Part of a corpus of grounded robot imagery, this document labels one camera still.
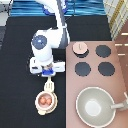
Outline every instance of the stove burner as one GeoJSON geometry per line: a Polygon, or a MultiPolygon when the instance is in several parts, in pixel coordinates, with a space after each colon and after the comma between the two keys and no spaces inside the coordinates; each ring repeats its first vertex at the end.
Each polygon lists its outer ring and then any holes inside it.
{"type": "Polygon", "coordinates": [[[100,63],[98,70],[103,76],[112,76],[115,72],[114,66],[109,62],[100,63]]]}
{"type": "Polygon", "coordinates": [[[111,49],[106,45],[99,45],[96,48],[96,54],[100,57],[108,57],[111,54],[111,49]]]}
{"type": "Polygon", "coordinates": [[[89,64],[86,62],[79,62],[75,66],[75,72],[79,76],[87,76],[91,71],[89,64]]]}

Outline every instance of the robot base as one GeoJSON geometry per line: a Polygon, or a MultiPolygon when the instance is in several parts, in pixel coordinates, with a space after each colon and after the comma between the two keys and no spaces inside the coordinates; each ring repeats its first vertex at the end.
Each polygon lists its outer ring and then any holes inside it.
{"type": "MultiPolygon", "coordinates": [[[[68,2],[67,1],[65,1],[65,5],[66,5],[66,8],[63,9],[63,13],[66,13],[68,10],[68,2]]],[[[48,9],[45,9],[44,7],[42,7],[42,9],[46,15],[55,15],[55,13],[50,12],[48,9]]]]}

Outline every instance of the wall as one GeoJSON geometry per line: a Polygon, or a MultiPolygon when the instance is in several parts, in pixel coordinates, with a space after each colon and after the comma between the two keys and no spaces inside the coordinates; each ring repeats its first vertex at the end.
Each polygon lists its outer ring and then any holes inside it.
{"type": "Polygon", "coordinates": [[[111,37],[115,40],[128,19],[128,0],[104,0],[103,3],[111,37]]]}
{"type": "Polygon", "coordinates": [[[118,34],[115,40],[115,45],[119,55],[125,86],[128,92],[128,35],[122,35],[122,33],[128,33],[128,20],[122,27],[120,33],[118,34]]]}

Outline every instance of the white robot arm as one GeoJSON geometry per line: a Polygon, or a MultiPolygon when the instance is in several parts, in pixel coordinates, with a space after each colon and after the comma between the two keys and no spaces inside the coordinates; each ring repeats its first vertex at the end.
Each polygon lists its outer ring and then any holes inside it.
{"type": "Polygon", "coordinates": [[[65,71],[65,62],[53,62],[52,48],[65,49],[68,46],[70,37],[67,24],[60,0],[36,1],[54,10],[58,29],[38,30],[33,36],[31,46],[35,57],[30,59],[30,72],[41,73],[42,77],[54,76],[56,72],[65,71]]]}

